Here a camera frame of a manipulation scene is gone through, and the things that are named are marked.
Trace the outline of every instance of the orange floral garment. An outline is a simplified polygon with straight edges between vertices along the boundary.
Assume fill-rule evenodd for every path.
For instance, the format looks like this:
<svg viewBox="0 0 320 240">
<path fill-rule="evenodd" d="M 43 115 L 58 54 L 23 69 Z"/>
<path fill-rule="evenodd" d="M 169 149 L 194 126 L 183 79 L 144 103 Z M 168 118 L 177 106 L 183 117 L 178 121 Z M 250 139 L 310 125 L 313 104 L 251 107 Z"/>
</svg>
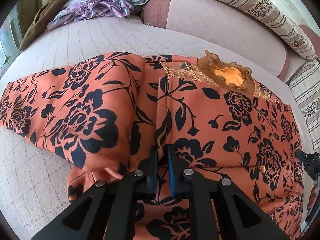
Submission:
<svg viewBox="0 0 320 240">
<path fill-rule="evenodd" d="M 0 125 L 73 163 L 70 202 L 98 179 L 137 169 L 152 145 L 174 144 L 213 180 L 230 178 L 291 238 L 300 236 L 300 136 L 289 105 L 255 82 L 255 96 L 223 89 L 197 58 L 108 53 L 10 82 Z M 157 196 L 137 204 L 135 238 L 190 239 L 188 200 L 170 196 L 166 167 Z"/>
</svg>

